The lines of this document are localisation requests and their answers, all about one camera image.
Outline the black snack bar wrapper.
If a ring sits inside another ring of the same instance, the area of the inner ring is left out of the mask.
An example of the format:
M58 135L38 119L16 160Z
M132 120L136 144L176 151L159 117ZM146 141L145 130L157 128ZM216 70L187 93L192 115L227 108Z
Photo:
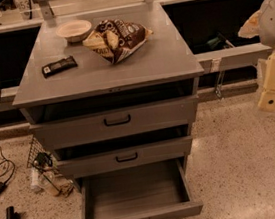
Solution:
M65 59L59 59L57 62L51 62L50 64L44 65L42 70L42 75L45 78L51 77L59 72L66 71L77 66L77 62L72 56L65 57Z

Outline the grey drawer cabinet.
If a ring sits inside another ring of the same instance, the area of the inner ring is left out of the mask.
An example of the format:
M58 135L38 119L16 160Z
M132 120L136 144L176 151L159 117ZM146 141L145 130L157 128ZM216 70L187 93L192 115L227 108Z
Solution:
M118 18L144 25L153 34L134 54L112 64L80 43L70 45L58 37L56 27L62 19L44 23L14 98L14 106L31 126L168 99L198 98L203 68L160 4L86 13L83 18L93 25ZM42 75L44 65L68 56L76 67L48 78ZM193 123L63 149L43 147L58 163L190 136Z

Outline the plastic cup on floor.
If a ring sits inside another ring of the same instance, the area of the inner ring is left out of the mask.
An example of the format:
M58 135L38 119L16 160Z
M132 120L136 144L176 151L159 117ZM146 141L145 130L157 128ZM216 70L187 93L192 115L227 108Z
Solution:
M55 183L55 176L52 171L42 173L42 175L39 176L38 185L52 196L59 196L61 192Z

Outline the grey bottom drawer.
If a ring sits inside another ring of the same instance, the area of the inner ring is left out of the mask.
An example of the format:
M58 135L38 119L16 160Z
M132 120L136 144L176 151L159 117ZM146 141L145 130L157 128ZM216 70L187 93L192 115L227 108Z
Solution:
M88 176L81 219L177 219L201 213L176 159Z

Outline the small bottle on floor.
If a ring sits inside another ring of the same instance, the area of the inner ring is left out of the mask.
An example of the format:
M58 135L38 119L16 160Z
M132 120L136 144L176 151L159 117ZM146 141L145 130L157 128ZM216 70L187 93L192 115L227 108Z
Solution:
M31 172L31 183L30 183L31 190L33 192L35 192L35 193L36 192L40 192L41 191L41 187L38 185L39 172L35 168L31 169L31 170L32 170L32 172Z

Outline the grey drawer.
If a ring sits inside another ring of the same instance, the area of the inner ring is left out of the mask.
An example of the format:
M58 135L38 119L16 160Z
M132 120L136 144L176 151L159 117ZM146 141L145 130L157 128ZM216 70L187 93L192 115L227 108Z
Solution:
M177 219L201 213L176 159L88 176L81 219Z
M192 137L178 137L147 145L117 149L102 154L87 155L71 160L59 161L57 168L64 176L81 178L88 175L103 174L127 167L156 163L190 154Z
M195 121L197 103L197 96L168 99L32 125L31 129L47 150L64 149L191 124Z

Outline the brown chip bag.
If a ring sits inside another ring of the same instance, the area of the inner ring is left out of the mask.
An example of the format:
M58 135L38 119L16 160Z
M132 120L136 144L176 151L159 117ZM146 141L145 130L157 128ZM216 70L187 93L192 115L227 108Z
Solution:
M138 50L153 32L140 23L121 19L101 21L82 44L112 64L118 64Z

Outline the grey middle drawer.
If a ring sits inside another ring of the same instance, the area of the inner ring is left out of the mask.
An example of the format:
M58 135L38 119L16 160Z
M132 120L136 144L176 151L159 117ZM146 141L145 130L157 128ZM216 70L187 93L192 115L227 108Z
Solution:
M88 175L103 174L127 167L156 163L190 154L192 137L178 137L147 145L117 149L102 154L87 155L71 160L59 161L57 168L64 176L81 178Z

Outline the white paper bowl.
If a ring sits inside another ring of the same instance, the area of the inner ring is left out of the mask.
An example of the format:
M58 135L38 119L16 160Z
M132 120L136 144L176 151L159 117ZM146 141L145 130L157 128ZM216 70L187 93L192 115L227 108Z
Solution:
M56 34L69 43L80 42L88 36L91 26L91 22L87 20L72 20L60 25L56 30Z

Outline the grey top drawer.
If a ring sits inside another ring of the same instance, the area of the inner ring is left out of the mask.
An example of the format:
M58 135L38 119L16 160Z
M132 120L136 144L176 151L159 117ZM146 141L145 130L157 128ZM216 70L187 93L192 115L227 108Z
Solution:
M168 99L32 125L31 129L47 150L64 149L191 124L195 121L197 103L197 96Z

